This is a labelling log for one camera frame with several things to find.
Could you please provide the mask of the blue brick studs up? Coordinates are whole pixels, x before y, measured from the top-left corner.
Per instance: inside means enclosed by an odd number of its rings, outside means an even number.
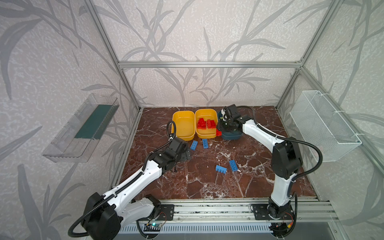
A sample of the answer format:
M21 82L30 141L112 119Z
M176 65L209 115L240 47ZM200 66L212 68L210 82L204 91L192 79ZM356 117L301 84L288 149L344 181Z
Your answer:
M190 149L193 150L193 151L195 151L196 148L197 148L197 146L198 146L198 141L193 140Z

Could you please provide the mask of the light blue brick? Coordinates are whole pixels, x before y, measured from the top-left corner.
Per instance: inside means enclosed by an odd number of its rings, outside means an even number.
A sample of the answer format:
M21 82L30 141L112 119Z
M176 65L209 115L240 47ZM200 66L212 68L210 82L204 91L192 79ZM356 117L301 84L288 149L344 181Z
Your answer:
M216 170L218 173L222 173L222 174L226 174L226 173L227 173L227 168L224 168L224 167L219 166L219 165L216 165L215 170Z

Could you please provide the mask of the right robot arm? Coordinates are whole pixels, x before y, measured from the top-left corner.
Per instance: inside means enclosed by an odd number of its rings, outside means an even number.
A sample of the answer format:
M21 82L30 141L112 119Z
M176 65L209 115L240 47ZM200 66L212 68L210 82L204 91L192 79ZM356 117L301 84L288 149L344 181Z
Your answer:
M298 142L268 130L247 115L241 115L236 105L221 110L218 129L222 133L241 131L272 153L271 168L275 174L275 183L269 197L268 211L273 218L286 212L291 204L294 177L298 175L303 164Z

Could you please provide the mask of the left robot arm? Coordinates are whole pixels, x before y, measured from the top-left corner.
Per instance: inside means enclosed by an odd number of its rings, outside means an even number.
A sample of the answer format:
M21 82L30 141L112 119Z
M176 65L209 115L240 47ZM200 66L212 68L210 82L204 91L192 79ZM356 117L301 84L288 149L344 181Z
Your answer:
M92 194L83 215L70 227L72 238L89 236L94 240L112 240L124 227L149 217L160 202L153 197L132 200L149 184L172 170L178 163L191 159L188 143L173 138L163 147L150 153L134 174L104 194Z

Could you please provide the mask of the teal plastic bin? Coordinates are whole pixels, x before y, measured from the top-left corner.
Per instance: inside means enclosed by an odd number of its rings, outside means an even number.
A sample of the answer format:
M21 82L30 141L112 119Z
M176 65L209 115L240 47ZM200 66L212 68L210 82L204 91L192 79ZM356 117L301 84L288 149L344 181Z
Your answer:
M228 124L224 121L224 117L221 111L217 112L218 123L217 130L220 132L220 136L223 140L238 140L243 135L241 130L235 130L235 127Z

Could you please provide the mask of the middle yellow plastic bin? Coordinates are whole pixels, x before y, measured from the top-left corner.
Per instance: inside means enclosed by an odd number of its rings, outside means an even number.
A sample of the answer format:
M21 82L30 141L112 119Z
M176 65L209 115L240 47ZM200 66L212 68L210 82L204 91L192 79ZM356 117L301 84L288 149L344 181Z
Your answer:
M197 122L199 118L204 118L205 121L207 119L214 120L216 122L216 128L215 129L197 129ZM195 122L196 122L196 133L200 139L213 139L216 137L216 129L217 129L217 123L218 123L218 117L217 112L214 109L199 109L195 112Z

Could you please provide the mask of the yellow plastic bin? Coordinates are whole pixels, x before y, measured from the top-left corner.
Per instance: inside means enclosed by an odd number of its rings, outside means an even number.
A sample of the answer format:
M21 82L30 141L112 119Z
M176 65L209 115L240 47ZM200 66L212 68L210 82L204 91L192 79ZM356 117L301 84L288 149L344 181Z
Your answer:
M216 128L215 129L197 129L197 122L199 118L204 118L205 121L207 119L214 120L216 122ZM217 123L218 123L218 117L217 112L214 109L199 109L195 112L195 122L196 122L196 133L200 139L213 139L216 137L216 129L217 129Z
M172 121L176 124L176 136L184 141L191 141L195 137L195 113L192 111L177 111Z

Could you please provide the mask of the left yellow plastic bin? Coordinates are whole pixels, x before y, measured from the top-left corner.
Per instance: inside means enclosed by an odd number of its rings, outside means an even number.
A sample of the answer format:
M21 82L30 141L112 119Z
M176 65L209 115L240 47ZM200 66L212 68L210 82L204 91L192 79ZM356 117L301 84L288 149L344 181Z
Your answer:
M192 111L177 111L172 121L176 124L176 136L184 141L191 141L195 137L195 113Z

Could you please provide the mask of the green circuit board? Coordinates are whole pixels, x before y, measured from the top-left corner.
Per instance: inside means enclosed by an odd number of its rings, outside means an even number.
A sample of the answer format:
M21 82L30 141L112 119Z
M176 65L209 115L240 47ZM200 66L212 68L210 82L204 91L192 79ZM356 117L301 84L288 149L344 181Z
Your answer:
M161 228L162 228L161 223L153 222L153 223L144 224L143 231L144 232L160 232Z

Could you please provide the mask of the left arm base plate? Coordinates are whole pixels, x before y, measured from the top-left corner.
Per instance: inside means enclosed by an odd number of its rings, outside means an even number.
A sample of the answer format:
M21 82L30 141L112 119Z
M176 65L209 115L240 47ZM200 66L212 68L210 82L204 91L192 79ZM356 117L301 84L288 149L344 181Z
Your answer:
M175 205L156 205L149 215L149 219L156 221L172 221L174 219Z

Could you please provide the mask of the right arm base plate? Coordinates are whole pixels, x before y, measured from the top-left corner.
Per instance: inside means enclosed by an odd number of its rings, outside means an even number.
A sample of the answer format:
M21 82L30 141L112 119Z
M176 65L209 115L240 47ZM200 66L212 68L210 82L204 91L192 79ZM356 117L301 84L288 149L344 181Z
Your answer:
M255 220L282 220L287 218L288 214L293 212L291 202L284 206L278 206L275 203L251 204L251 211Z

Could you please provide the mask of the clear plastic wall tray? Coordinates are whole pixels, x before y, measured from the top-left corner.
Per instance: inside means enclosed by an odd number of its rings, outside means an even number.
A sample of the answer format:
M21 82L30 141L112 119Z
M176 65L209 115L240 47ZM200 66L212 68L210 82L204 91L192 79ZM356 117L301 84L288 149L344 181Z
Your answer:
M117 97L90 94L42 156L54 163L88 162L119 106Z

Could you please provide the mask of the aluminium frame rail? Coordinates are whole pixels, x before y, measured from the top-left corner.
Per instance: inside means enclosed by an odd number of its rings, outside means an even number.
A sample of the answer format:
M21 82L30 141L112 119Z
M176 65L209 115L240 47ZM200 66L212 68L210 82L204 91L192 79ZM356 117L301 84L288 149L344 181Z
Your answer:
M282 102L286 99L289 91L293 88L296 83L298 76L302 76L306 79L307 83L315 90L319 91L322 96L324 96L333 106L341 117L347 122L347 124L352 128L352 130L361 137L362 144L360 146L361 151L367 156L373 166L380 172L384 172L384 156L376 148L372 141L369 140L367 135L365 135L361 128L359 128L351 119L351 116L344 112L340 104L334 100L332 95L324 88L324 86L315 79L314 75L306 68L306 65L313 55L314 50L319 45L322 37L326 34L327 29L331 26L332 21L339 12L341 6L350 5L350 6L359 6L358 1L331 1L328 5L328 9L324 15L324 18L321 20L321 23L317 30L315 31L313 38L311 39L307 49L304 52L304 55L300 60L297 61L119 61L117 55L115 54L111 41L107 36L107 32L103 26L100 15L97 11L97 7L93 1L86 1L86 10L90 13L92 21L94 22L100 37L102 38L103 43L107 47L107 51L110 54L110 57L113 60L113 66L117 69L118 74L122 77L123 82L127 83L127 79L123 73L125 68L159 68L159 69L168 69L168 68L214 68L214 69L238 69L238 68L289 68L295 69L293 76L290 78L288 86L285 88L282 97L277 103L279 108L282 105Z

